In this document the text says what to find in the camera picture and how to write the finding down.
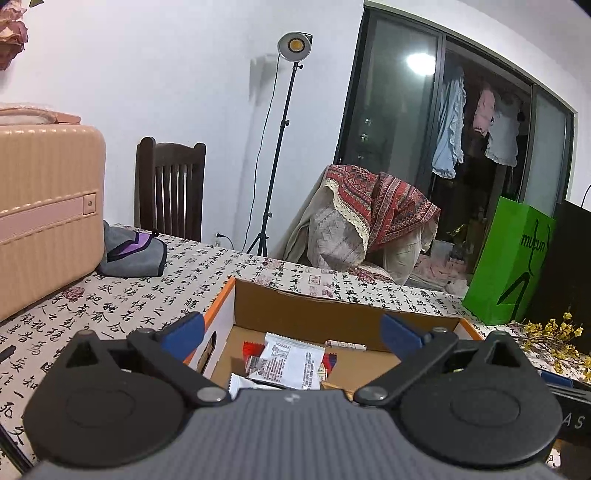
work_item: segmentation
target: gray and purple cloth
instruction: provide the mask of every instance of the gray and purple cloth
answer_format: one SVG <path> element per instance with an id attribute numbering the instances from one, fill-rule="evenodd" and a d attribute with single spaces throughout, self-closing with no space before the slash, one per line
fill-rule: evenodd
<path id="1" fill-rule="evenodd" d="M 166 244 L 146 233 L 110 226 L 105 228 L 105 254 L 96 271 L 105 277 L 161 277 L 166 263 Z"/>

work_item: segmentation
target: pink suitcase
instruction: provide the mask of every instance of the pink suitcase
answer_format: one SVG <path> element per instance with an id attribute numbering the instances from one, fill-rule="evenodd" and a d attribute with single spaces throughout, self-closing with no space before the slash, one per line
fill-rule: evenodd
<path id="1" fill-rule="evenodd" d="M 0 127 L 0 320 L 96 268 L 104 178 L 93 127 Z"/>

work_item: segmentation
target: chair backrest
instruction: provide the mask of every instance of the chair backrest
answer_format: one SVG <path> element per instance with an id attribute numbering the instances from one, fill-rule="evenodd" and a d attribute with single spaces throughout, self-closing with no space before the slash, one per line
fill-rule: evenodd
<path id="1" fill-rule="evenodd" d="M 139 225 L 201 241 L 205 145 L 138 144 Z"/>

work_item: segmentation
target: silver screw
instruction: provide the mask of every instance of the silver screw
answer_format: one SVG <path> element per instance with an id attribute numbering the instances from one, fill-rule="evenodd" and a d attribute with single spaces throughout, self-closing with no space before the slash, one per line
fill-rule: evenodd
<path id="1" fill-rule="evenodd" d="M 375 385 L 363 387 L 360 390 L 357 390 L 357 393 L 361 398 L 367 401 L 380 401 L 388 396 L 388 392 L 385 388 L 377 387 Z"/>
<path id="2" fill-rule="evenodd" d="M 220 387 L 203 387 L 197 392 L 197 398 L 201 401 L 215 403 L 226 398 L 228 393 Z"/>

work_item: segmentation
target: light blue garment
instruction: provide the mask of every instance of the light blue garment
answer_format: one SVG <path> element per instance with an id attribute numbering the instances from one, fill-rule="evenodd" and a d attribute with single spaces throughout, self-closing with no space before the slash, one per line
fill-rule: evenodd
<path id="1" fill-rule="evenodd" d="M 456 176 L 453 167 L 464 161 L 462 128 L 464 126 L 464 71 L 459 65 L 446 61 L 443 84 L 439 94 L 437 148 L 433 155 L 433 172 L 445 179 Z"/>

